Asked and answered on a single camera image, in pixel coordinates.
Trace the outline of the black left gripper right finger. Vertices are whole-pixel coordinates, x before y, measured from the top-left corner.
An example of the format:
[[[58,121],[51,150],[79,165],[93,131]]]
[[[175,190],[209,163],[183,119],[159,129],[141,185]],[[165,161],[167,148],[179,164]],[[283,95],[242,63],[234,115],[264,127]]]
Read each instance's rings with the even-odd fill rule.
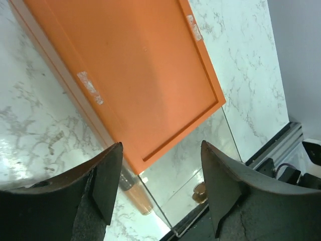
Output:
[[[219,240],[320,240],[320,191],[270,178],[207,141],[201,161]]]

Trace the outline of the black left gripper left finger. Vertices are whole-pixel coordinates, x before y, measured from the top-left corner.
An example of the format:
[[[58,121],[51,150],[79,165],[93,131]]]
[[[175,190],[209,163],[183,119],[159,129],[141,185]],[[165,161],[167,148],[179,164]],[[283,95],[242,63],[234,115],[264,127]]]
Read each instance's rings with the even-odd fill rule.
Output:
[[[122,159],[123,145],[116,143],[29,188],[1,191],[1,240],[103,240]]]

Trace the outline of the beige concealer tube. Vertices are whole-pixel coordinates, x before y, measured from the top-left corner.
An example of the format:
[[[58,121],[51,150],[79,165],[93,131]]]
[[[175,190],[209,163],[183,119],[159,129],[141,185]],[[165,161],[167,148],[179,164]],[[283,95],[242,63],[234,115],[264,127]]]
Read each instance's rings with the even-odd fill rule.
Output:
[[[142,215],[152,212],[153,205],[145,190],[139,184],[137,177],[133,176],[125,166],[121,167],[119,187]]]

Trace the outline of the clear acrylic bottom drawer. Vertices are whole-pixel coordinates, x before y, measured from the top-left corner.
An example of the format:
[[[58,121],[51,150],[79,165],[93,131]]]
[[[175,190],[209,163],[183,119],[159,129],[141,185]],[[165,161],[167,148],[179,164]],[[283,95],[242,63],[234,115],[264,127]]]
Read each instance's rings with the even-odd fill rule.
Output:
[[[203,140],[227,156],[241,160],[225,111],[220,108],[139,175],[156,215],[177,237],[181,237],[208,206],[193,199],[194,188],[204,181]]]

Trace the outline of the orange drawer organizer box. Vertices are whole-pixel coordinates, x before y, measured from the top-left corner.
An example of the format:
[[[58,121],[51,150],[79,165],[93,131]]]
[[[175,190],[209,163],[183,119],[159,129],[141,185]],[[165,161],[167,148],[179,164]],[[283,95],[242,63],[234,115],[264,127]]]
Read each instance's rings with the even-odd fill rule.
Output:
[[[225,98],[188,1],[9,1],[104,145],[140,174]]]

